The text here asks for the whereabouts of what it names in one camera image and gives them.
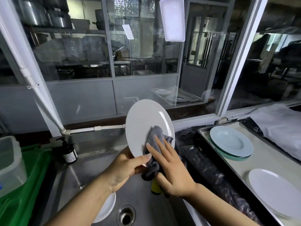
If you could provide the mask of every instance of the baking sheet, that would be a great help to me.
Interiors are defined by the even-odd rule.
[[[247,130],[246,127],[240,122],[225,124],[224,126],[228,126],[243,133],[251,140],[253,144],[254,152],[247,160],[233,161],[224,158],[224,160],[227,161],[232,169],[242,178],[246,185],[246,175],[248,172],[256,168],[261,168],[272,171],[284,177],[301,191],[301,165],[289,159],[280,150],[274,148],[272,145],[262,141],[258,136]],[[212,127],[199,129],[201,134],[207,140],[209,138],[209,132],[211,128]],[[276,216],[285,226],[301,225],[301,222],[298,222],[295,219],[286,219],[279,215]]]

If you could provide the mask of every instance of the gray towel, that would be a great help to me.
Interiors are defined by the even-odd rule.
[[[162,144],[164,144],[163,139],[165,139],[167,142],[171,143],[173,138],[170,136],[164,135],[162,129],[159,126],[154,126],[153,128],[151,128],[146,142],[149,143],[153,148],[155,148],[156,151],[158,151],[160,154],[162,154],[158,144],[156,143],[155,135],[158,137],[158,139],[160,140],[160,142]],[[149,153],[149,151],[145,147],[144,154],[148,154],[148,153]],[[163,169],[160,167],[159,163],[155,160],[154,157],[152,157],[146,163],[146,166],[148,167],[148,170],[144,174],[142,174],[142,178],[146,181],[152,180],[155,177],[156,171],[160,171],[164,174]]]

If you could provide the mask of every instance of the sink drain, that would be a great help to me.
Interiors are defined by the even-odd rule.
[[[116,221],[118,226],[131,226],[136,217],[136,211],[131,205],[121,206],[116,214]]]

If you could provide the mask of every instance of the plastic container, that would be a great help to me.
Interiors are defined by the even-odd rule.
[[[0,197],[22,186],[26,180],[19,142],[13,136],[0,138]]]

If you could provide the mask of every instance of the right hand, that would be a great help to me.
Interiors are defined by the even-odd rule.
[[[146,148],[162,166],[166,175],[165,177],[162,173],[157,173],[157,182],[168,194],[181,198],[191,196],[195,192],[197,185],[185,168],[177,152],[166,140],[164,140],[165,146],[156,136],[155,140],[162,154],[157,152],[149,143],[146,144]]]

